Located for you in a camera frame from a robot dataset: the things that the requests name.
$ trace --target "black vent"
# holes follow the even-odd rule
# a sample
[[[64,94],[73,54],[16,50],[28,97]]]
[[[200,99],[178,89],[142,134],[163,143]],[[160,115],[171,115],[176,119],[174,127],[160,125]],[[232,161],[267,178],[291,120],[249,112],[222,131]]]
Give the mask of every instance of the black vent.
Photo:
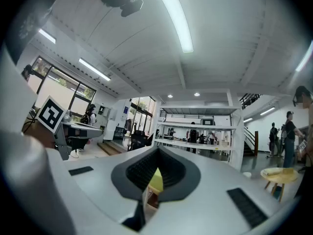
[[[268,217],[256,206],[243,190],[236,188],[228,190],[227,193],[251,228],[258,226],[267,220]]]

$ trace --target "white column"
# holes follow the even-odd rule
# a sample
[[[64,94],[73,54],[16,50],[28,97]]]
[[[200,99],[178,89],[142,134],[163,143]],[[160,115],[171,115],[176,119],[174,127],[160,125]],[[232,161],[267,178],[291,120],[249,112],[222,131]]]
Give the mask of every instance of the white column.
[[[155,103],[155,110],[153,112],[153,117],[152,117],[152,130],[153,130],[153,134],[154,134],[153,140],[152,140],[152,145],[155,145],[157,121],[158,121],[158,116],[160,115],[160,106],[161,106],[161,102]]]
[[[236,126],[236,130],[233,131],[232,135],[232,147],[234,150],[231,151],[229,163],[232,167],[240,171],[241,164],[244,157],[244,119],[243,111],[241,109],[240,102],[238,100],[237,93],[228,91],[227,98],[229,106],[238,107],[232,114],[232,125]]]

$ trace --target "stair railing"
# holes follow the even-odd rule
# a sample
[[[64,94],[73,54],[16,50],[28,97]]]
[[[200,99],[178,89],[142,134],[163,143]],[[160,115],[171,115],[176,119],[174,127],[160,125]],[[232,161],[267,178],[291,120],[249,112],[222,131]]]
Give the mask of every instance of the stair railing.
[[[246,127],[245,130],[245,137],[250,141],[250,143],[254,146],[254,155],[258,156],[258,150],[259,150],[259,132],[255,131],[254,134],[252,134]]]

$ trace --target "tree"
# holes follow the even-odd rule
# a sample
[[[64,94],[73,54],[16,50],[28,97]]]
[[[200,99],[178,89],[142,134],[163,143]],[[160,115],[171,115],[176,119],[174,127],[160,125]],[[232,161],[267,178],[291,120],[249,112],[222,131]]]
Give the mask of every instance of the tree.
[[[85,94],[85,98],[91,100],[92,99],[92,96],[93,96],[93,91],[89,88],[86,88],[85,91],[84,91],[84,94]]]
[[[142,110],[146,110],[146,109],[148,108],[148,106],[147,106],[147,104],[146,104],[145,101],[141,101],[141,102],[139,103],[138,107],[140,107]],[[132,114],[135,114],[135,109],[134,109],[134,108],[131,108],[131,109],[130,109],[130,112],[131,112]]]
[[[58,78],[59,84],[67,88],[67,82],[63,78]]]

